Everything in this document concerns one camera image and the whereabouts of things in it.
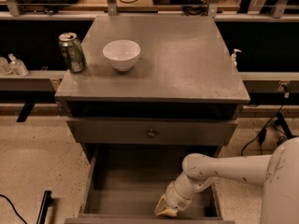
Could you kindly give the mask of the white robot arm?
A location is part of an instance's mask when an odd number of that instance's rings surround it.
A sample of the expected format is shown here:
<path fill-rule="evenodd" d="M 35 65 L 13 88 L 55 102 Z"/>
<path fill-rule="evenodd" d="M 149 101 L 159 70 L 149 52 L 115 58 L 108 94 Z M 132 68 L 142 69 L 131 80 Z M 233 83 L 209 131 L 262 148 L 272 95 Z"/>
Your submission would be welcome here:
<path fill-rule="evenodd" d="M 299 224 L 298 137 L 284 142 L 270 155 L 212 158 L 193 153 L 186 156 L 182 172 L 166 188 L 154 214 L 176 217 L 216 177 L 263 188 L 260 224 Z"/>

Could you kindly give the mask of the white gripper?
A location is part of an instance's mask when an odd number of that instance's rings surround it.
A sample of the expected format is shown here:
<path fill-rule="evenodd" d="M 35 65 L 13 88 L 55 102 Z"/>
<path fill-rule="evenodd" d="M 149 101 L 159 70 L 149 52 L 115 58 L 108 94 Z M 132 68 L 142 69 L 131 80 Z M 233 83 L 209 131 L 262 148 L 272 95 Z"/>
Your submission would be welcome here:
<path fill-rule="evenodd" d="M 157 217 L 176 217 L 178 211 L 186 210 L 192 203 L 194 189 L 188 177 L 172 181 L 157 203 L 154 215 Z"/>

